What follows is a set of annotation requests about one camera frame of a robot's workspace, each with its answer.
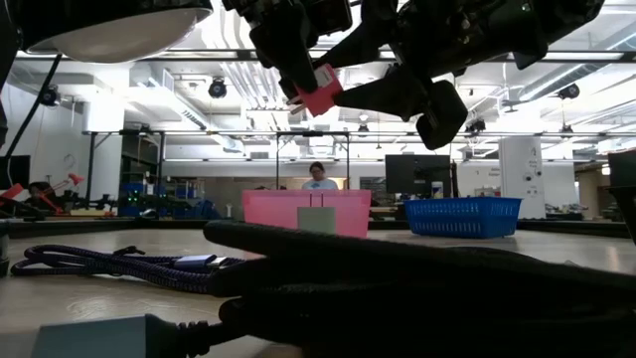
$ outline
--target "blue basket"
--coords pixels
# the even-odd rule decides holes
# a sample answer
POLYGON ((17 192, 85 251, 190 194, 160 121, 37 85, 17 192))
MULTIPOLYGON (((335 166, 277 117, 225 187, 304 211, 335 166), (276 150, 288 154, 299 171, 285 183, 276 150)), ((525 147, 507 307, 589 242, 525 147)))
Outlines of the blue basket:
POLYGON ((456 198, 404 202, 414 234, 488 239, 515 234, 521 199, 456 198))

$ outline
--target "black monitor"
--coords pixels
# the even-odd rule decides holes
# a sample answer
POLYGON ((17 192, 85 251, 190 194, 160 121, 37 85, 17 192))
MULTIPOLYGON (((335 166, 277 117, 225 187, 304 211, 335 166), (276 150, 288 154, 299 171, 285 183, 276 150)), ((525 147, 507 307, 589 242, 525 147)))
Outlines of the black monitor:
MULTIPOLYGON (((31 173, 31 155, 15 155, 11 157, 9 174, 13 185, 20 184, 23 188, 29 187, 31 173)), ((7 177, 7 159, 0 157, 0 190, 11 188, 11 182, 7 177)))
POLYGON ((442 182, 444 198, 451 194, 449 155, 387 155, 387 192, 432 196, 433 182, 442 182))
POLYGON ((611 186, 636 186, 636 150, 610 153, 607 158, 611 169, 609 176, 611 186))

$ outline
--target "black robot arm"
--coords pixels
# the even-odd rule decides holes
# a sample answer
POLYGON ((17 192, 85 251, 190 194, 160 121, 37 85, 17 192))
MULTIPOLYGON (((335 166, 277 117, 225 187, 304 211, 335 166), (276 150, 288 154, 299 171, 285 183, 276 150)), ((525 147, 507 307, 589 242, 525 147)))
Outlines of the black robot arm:
POLYGON ((317 89, 313 70, 368 63, 389 46, 398 66, 383 79, 337 94, 339 106, 419 116, 417 131, 429 149, 449 143, 467 110, 454 86, 434 83, 448 73, 513 53, 522 70, 542 59, 549 44, 593 20, 604 0, 362 0, 362 22, 340 44, 311 63, 307 50, 319 36, 351 26, 346 0, 226 0, 252 25, 250 36, 264 66, 282 74, 289 97, 295 86, 317 89), (288 19, 280 22, 281 16, 288 19))

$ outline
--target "workbench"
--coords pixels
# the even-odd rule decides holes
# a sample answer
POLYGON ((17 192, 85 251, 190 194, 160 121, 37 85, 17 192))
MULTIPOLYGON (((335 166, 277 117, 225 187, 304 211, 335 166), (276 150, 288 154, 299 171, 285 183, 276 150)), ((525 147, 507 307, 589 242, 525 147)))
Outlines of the workbench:
MULTIPOLYGON (((541 260, 596 269, 636 272, 631 240, 520 231, 512 238, 462 240, 416 237, 408 231, 370 231, 376 240, 438 247, 479 246, 529 255, 541 260)), ((59 244, 111 253, 131 245, 151 256, 215 254, 245 258, 246 253, 211 244, 200 230, 129 230, 11 241, 14 264, 25 249, 59 244)), ((211 296, 172 291, 131 277, 35 276, 0 279, 0 347, 3 358, 23 357, 42 324, 155 314, 173 322, 218 322, 223 301, 211 296)), ((296 348, 246 337, 211 350, 207 357, 300 357, 296 348)))

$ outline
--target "pink basket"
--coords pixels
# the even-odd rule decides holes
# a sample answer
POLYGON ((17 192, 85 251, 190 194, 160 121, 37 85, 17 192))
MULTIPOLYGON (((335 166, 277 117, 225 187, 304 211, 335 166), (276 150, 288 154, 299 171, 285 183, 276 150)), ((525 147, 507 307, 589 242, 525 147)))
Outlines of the pink basket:
POLYGON ((297 229, 298 208, 336 208, 336 232, 366 238, 369 229, 369 190, 245 190, 245 221, 251 224, 297 229))

